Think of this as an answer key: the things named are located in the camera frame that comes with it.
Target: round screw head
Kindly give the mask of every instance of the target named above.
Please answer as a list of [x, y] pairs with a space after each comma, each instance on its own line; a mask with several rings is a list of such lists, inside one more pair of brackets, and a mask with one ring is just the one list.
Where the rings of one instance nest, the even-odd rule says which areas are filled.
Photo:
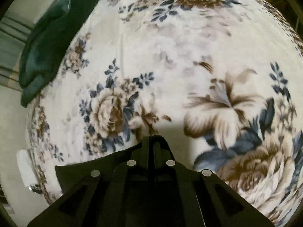
[[128, 165], [128, 166], [135, 166], [136, 163], [137, 163], [137, 162], [136, 162], [135, 160], [132, 160], [132, 159], [131, 159], [131, 160], [129, 160], [129, 161], [127, 162], [127, 165]]
[[100, 175], [100, 172], [98, 170], [94, 170], [91, 172], [92, 177], [99, 177], [99, 175]]
[[209, 176], [212, 175], [212, 171], [206, 169], [206, 170], [203, 170], [203, 171], [202, 171], [202, 174], [203, 174], [203, 176], [205, 176], [205, 177], [209, 177]]
[[166, 162], [166, 164], [167, 164], [168, 166], [174, 166], [174, 165], [176, 164], [176, 162], [174, 162], [173, 160], [168, 160], [168, 161]]

